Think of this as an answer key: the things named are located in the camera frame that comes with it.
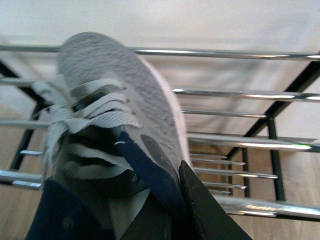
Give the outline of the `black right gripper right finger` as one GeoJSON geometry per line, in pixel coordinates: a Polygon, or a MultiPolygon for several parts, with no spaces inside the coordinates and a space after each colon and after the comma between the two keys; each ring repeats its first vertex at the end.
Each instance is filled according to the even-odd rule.
{"type": "Polygon", "coordinates": [[[186,161],[179,167],[183,198],[198,240],[250,240],[251,237],[224,211],[186,161]]]}

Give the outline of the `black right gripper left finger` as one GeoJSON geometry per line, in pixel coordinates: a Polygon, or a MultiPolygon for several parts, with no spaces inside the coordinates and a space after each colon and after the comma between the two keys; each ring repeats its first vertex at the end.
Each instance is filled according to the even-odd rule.
{"type": "Polygon", "coordinates": [[[172,217],[149,193],[141,210],[122,235],[122,240],[170,240],[172,217]]]}

